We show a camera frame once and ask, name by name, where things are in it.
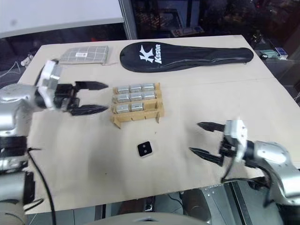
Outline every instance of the wooden table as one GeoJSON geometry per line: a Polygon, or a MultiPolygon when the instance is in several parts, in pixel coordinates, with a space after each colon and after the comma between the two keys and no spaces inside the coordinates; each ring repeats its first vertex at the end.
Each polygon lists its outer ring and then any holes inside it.
{"type": "MultiPolygon", "coordinates": [[[[242,36],[190,37],[158,41],[191,46],[248,47],[242,36]]],[[[224,123],[240,116],[249,140],[284,145],[300,165],[300,110],[283,86],[255,54],[251,62],[195,67],[166,73],[134,73],[119,62],[120,51],[136,41],[44,45],[20,82],[33,84],[49,59],[71,47],[108,45],[108,63],[64,66],[60,83],[92,80],[107,83],[101,91],[81,91],[82,104],[111,104],[112,87],[160,82],[165,117],[126,122],[122,129],[110,121],[109,110],[90,116],[43,111],[34,114],[29,146],[50,186],[56,210],[66,210],[217,184],[225,168],[204,161],[188,147],[217,154],[222,133],[204,131],[201,121],[224,123]],[[140,158],[136,146],[150,141],[154,154],[140,158]]],[[[232,177],[261,172],[236,165],[232,177]]],[[[36,196],[45,197],[35,175],[36,196]]],[[[45,201],[33,212],[49,211],[45,201]]]]}

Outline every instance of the wooden crate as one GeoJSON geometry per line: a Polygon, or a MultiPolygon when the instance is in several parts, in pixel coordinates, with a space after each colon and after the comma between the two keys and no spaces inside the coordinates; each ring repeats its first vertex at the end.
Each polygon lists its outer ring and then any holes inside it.
{"type": "MultiPolygon", "coordinates": [[[[114,94],[117,94],[116,88],[113,88],[113,92],[114,94]]],[[[113,113],[113,115],[111,116],[112,123],[114,123],[120,129],[121,129],[121,123],[127,121],[156,118],[157,123],[159,123],[159,118],[165,115],[159,83],[155,83],[155,95],[156,95],[156,99],[113,104],[111,107],[111,111],[113,113]],[[119,114],[116,113],[117,105],[138,103],[138,102],[143,102],[143,107],[144,107],[143,111],[124,112],[119,114]]]]}

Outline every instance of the small black square object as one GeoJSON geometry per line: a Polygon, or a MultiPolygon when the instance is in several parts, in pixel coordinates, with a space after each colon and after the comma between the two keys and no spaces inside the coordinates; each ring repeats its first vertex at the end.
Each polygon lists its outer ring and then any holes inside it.
{"type": "Polygon", "coordinates": [[[145,142],[145,143],[139,144],[137,146],[137,149],[139,151],[140,157],[143,157],[143,156],[146,156],[146,155],[152,153],[152,148],[151,148],[150,142],[145,142]]]}

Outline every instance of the light wooden tabletop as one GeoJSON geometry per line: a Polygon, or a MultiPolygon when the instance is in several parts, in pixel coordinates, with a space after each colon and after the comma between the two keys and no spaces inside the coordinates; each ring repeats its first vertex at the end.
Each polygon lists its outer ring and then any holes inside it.
{"type": "MultiPolygon", "coordinates": [[[[285,146],[299,165],[300,110],[284,87],[255,54],[245,64],[195,67],[165,73],[134,73],[124,69],[120,51],[136,41],[108,41],[45,45],[40,48],[20,82],[33,84],[49,59],[59,59],[71,47],[109,46],[107,63],[64,65],[60,83],[99,81],[100,91],[81,91],[82,104],[110,105],[119,85],[160,82],[165,117],[131,121],[116,128],[109,110],[90,116],[43,111],[34,114],[29,146],[54,197],[56,210],[120,202],[151,195],[217,184],[225,168],[204,161],[188,147],[217,154],[220,132],[211,133],[196,123],[224,123],[238,116],[248,127],[251,141],[273,141],[285,146]],[[140,158],[137,145],[150,141],[153,155],[140,158]]],[[[190,46],[248,47],[242,36],[190,37],[157,41],[190,46]]],[[[259,170],[236,165],[232,177],[261,175],[259,170]]],[[[36,196],[46,198],[35,174],[36,196]]],[[[49,211],[48,201],[33,212],[49,211]]]]}

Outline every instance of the label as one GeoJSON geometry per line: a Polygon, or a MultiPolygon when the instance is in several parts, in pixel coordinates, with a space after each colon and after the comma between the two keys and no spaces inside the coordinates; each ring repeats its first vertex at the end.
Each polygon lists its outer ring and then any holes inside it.
{"type": "Polygon", "coordinates": [[[87,52],[76,52],[75,57],[87,57],[88,53],[87,52]]]}

